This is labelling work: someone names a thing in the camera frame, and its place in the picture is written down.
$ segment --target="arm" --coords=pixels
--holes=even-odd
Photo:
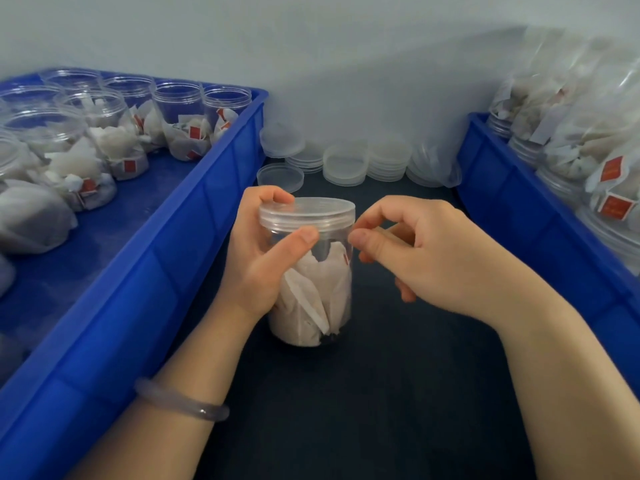
[[[220,289],[203,320],[154,380],[191,399],[223,404],[249,334],[276,301],[283,273],[318,239],[300,228],[269,249],[257,208],[291,202],[277,187],[245,191],[231,231]],[[71,480],[187,480],[213,423],[136,399],[68,476]]]
[[[389,231],[377,226],[396,222]],[[349,236],[416,297],[499,334],[540,479],[640,478],[640,403],[582,317],[441,201],[385,197]]]

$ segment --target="forearm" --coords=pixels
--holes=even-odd
[[[640,478],[640,403],[587,323],[545,287],[493,324],[538,477]]]
[[[222,404],[254,322],[214,302],[155,381],[192,399]],[[187,480],[213,424],[137,398],[70,478]]]

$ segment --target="dark tabletop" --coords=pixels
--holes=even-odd
[[[305,176],[297,196],[355,202],[386,194],[439,198],[404,177],[338,187]],[[176,344],[200,320],[220,282],[226,243]],[[532,479],[529,444],[495,332],[425,302],[407,305],[392,275],[354,260],[353,311],[339,339],[305,349],[252,333],[195,478]]]

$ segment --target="bangle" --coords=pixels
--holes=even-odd
[[[187,416],[220,422],[229,417],[229,406],[201,403],[176,390],[165,389],[151,379],[139,378],[133,385],[134,391],[150,403],[162,409],[178,411]]]

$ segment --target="person's left arm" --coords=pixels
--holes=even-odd
[[[206,315],[154,380],[191,399],[223,404],[249,334],[278,297],[280,279],[318,240],[303,227],[274,247],[258,222],[263,201],[288,203],[277,187],[244,192],[220,289]],[[137,398],[69,474],[72,480],[187,480],[213,423]]]

